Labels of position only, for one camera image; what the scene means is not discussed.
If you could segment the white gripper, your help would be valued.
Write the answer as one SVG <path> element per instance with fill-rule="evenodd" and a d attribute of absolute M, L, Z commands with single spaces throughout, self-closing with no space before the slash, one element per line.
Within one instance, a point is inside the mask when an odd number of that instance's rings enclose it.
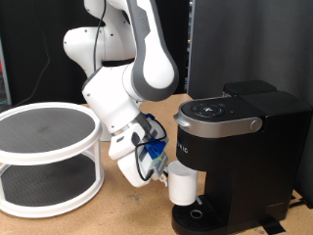
<path fill-rule="evenodd" d="M 117 161 L 118 167 L 134 187 L 147 185 L 151 180 L 168 183 L 168 156 L 164 149 L 168 139 L 150 140 Z"/>

